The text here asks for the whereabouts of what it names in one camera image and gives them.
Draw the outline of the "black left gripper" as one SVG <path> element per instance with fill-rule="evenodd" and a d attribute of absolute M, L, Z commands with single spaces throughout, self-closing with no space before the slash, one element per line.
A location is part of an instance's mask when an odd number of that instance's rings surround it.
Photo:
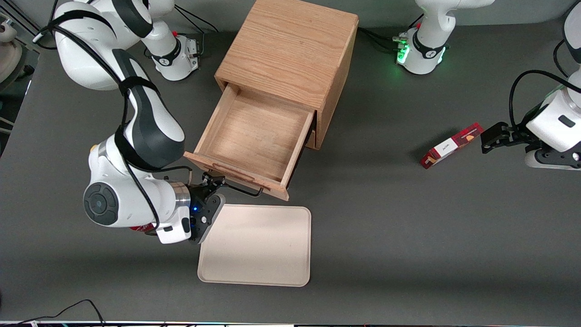
<path fill-rule="evenodd" d="M 526 124 L 530 119 L 523 119 L 519 124 L 508 125 L 498 122 L 482 133 L 481 151 L 488 154 L 493 149 L 500 147 L 512 147 L 525 144 L 525 150 L 538 150 L 542 148 L 542 141 L 535 136 Z"/>

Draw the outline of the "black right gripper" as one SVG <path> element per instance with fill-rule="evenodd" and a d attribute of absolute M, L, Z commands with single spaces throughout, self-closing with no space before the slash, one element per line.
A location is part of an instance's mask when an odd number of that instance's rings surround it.
<path fill-rule="evenodd" d="M 189 205 L 190 243 L 202 243 L 207 236 L 214 220 L 212 208 L 207 208 L 208 204 L 212 204 L 209 198 L 213 191 L 226 186 L 226 178 L 219 177 L 216 172 L 203 172 L 202 181 L 205 184 L 188 186 L 191 197 Z"/>

